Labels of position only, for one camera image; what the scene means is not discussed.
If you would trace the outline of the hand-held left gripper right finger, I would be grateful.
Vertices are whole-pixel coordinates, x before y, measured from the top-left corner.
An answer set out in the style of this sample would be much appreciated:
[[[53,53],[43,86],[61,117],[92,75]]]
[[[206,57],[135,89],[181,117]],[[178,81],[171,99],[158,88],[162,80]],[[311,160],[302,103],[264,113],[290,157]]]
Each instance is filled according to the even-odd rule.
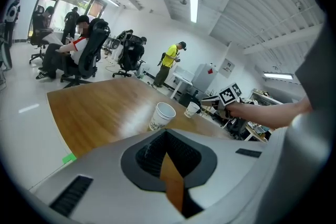
[[[236,220],[269,181],[272,142],[225,140],[182,130],[168,133],[187,144],[178,161],[184,176],[185,200],[192,205],[190,220]]]

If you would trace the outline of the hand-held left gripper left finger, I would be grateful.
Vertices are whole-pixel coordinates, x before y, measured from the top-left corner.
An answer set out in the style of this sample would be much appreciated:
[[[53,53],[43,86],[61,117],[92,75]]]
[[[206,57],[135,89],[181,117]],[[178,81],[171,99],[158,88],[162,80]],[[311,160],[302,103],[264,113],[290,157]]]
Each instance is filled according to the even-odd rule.
[[[77,158],[47,178],[34,192],[50,206],[77,177],[92,179],[67,222],[81,224],[176,224],[184,220],[165,193],[141,190],[121,169],[124,151],[148,138],[146,132],[106,144]]]

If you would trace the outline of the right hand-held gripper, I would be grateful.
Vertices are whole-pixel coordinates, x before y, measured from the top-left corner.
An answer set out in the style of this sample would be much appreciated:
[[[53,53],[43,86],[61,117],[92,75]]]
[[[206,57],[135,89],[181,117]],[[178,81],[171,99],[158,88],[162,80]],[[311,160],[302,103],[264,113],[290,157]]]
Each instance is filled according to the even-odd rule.
[[[238,100],[241,94],[241,90],[237,83],[232,83],[224,90],[222,90],[219,93],[219,96],[213,95],[202,99],[201,105],[218,108],[217,112],[221,116],[221,118],[230,120],[232,119],[232,117],[230,116],[230,112],[226,109],[226,107],[229,104]]]

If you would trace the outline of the person's right forearm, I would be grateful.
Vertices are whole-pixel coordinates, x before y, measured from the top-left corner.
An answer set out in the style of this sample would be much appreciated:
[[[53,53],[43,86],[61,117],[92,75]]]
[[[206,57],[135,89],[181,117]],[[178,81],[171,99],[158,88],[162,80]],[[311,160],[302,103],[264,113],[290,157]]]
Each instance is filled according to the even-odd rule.
[[[278,129],[291,124],[296,116],[312,112],[313,108],[307,97],[296,103],[270,106],[244,104],[240,118],[254,123]]]

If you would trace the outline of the person's right hand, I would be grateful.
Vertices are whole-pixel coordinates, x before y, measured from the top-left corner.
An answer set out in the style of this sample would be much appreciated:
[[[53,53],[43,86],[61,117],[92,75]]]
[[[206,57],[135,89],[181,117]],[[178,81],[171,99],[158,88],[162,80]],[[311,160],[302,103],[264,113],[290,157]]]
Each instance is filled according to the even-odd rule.
[[[226,110],[230,113],[230,115],[234,118],[246,118],[246,109],[247,104],[232,102],[231,104],[226,106]]]

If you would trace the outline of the black bag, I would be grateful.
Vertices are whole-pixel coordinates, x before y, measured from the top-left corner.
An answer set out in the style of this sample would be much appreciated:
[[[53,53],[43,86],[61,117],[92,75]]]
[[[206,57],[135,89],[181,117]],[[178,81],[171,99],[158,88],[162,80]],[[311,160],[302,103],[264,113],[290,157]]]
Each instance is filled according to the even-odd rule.
[[[195,104],[197,104],[198,106],[201,105],[200,101],[195,97],[190,95],[189,93],[184,93],[180,96],[179,98],[179,104],[181,104],[184,107],[188,107],[190,102],[194,102]]]

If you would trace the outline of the grey metal cabinet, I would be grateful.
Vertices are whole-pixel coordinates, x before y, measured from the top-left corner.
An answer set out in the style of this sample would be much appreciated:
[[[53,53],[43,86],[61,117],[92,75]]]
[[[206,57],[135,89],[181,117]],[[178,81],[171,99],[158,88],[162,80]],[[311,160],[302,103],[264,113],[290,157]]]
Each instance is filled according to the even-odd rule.
[[[206,63],[200,64],[195,71],[195,75],[192,79],[192,85],[196,90],[205,93],[212,81],[215,79],[216,75],[217,70],[213,65]]]

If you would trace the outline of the white desk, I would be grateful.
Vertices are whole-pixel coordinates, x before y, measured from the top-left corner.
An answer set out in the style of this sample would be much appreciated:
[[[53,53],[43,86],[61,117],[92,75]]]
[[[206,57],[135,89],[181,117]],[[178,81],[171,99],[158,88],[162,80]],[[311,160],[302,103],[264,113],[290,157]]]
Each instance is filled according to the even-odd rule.
[[[175,95],[177,94],[179,88],[181,87],[181,85],[182,85],[183,83],[186,83],[186,84],[189,85],[189,86],[192,86],[192,85],[193,85],[190,81],[186,80],[181,74],[173,73],[173,76],[174,76],[175,78],[178,78],[180,81],[179,81],[179,83],[177,84],[176,88],[174,89],[172,95],[170,96],[170,99],[174,99]]]

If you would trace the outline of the white open box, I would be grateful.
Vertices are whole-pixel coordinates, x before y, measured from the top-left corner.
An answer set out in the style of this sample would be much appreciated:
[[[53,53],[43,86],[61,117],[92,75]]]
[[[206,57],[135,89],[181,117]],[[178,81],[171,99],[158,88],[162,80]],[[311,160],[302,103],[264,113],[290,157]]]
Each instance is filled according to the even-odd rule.
[[[176,66],[174,72],[188,81],[192,81],[192,79],[194,78],[194,74],[192,72],[189,72],[180,66]]]

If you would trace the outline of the cluttered white shelf rack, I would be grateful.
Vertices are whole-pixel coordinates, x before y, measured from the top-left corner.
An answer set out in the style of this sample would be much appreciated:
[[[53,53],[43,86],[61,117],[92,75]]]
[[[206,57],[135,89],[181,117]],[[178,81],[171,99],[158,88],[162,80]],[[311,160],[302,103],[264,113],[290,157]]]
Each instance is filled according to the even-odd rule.
[[[282,104],[281,102],[267,96],[260,94],[254,90],[248,98],[240,98],[240,103],[270,106]],[[245,141],[257,141],[267,143],[272,135],[274,128],[267,127],[262,124],[257,124],[253,121],[244,121],[240,129],[240,138]]]

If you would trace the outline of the black office chair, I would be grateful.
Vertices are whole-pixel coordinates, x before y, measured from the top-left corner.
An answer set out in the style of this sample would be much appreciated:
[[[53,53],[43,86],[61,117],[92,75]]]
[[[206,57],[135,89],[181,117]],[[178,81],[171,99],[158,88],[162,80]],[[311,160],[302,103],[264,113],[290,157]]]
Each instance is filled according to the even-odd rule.
[[[110,35],[110,28],[103,19],[95,19],[91,25],[91,36],[76,66],[70,65],[71,55],[69,53],[59,53],[62,58],[62,70],[64,72],[60,82],[69,82],[65,88],[90,83],[88,79],[96,76],[98,70],[96,66],[97,57],[100,55],[100,50]]]
[[[118,57],[118,65],[120,70],[112,74],[115,76],[131,77],[130,71],[138,71],[142,62],[141,58],[144,54],[144,46],[141,45],[141,37],[133,34],[133,30],[125,30],[122,41],[122,50]]]
[[[46,29],[48,28],[48,17],[44,16],[45,9],[38,5],[33,12],[32,16],[32,26],[33,26],[33,33],[30,37],[30,44],[32,46],[36,46],[39,49],[39,53],[32,54],[29,60],[29,64],[31,65],[32,61],[40,58],[43,60],[45,53],[43,53],[43,49],[46,48],[48,44],[47,41],[43,40],[44,33],[46,33]]]

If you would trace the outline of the grey mesh office chair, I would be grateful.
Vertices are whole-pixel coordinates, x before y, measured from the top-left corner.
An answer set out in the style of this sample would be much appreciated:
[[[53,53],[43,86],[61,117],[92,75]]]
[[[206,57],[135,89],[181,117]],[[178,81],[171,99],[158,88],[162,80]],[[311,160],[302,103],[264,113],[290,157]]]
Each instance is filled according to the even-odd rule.
[[[124,31],[120,33],[116,38],[112,41],[110,50],[111,50],[111,59],[116,60],[119,57],[119,54],[122,50],[122,41],[124,38]]]

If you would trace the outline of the white wall poster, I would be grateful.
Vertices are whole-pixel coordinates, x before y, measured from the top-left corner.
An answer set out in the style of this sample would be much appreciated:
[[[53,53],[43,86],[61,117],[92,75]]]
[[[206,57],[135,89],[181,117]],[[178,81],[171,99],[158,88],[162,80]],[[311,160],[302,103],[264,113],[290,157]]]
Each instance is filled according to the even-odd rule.
[[[235,65],[230,60],[225,58],[221,66],[219,67],[218,72],[225,78],[229,78],[234,68]]]

